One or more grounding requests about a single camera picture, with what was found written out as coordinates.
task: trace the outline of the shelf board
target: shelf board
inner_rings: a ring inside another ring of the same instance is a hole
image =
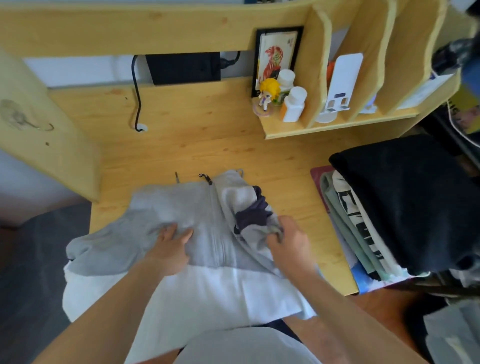
[[[312,128],[305,129],[300,121],[282,122],[279,113],[280,107],[273,106],[274,110],[270,116],[259,116],[265,132],[265,139],[283,138],[285,136],[301,135],[325,130],[348,128],[350,126],[372,124],[375,122],[390,121],[397,119],[413,118],[419,114],[417,108],[397,110],[390,115],[383,115],[379,110],[374,114],[360,114],[353,121],[345,121],[342,112],[339,112],[336,119],[327,124],[315,123]]]

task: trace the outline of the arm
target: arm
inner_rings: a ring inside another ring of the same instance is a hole
[[[373,317],[330,286],[317,271],[310,242],[292,217],[278,218],[284,229],[267,238],[274,262],[303,294],[333,335],[343,344],[353,364],[426,364],[412,349]]]
[[[175,224],[163,229],[145,258],[68,326],[34,364],[123,364],[158,284],[188,263],[184,245],[193,230],[172,240],[176,229]]]

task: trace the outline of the zipper pull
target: zipper pull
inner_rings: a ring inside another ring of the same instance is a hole
[[[208,184],[211,186],[213,184],[212,180],[210,179],[210,177],[208,176],[208,174],[204,174],[204,173],[200,173],[198,175],[198,177],[205,177],[205,179],[207,180]]]

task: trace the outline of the forearm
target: forearm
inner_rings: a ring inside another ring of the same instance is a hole
[[[426,363],[392,332],[338,293],[320,276],[298,275],[292,283],[343,344],[351,363]]]
[[[162,280],[152,265],[137,264],[61,333],[34,364],[123,364],[145,308]]]

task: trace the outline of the white bottle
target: white bottle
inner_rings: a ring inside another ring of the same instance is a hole
[[[280,110],[280,119],[283,122],[298,121],[305,107],[306,98],[307,90],[303,87],[295,86],[292,88],[283,101],[282,109]]]
[[[280,70],[276,79],[280,84],[280,95],[274,100],[274,105],[281,105],[283,100],[288,95],[293,87],[293,81],[295,80],[295,72],[292,70],[284,69]]]

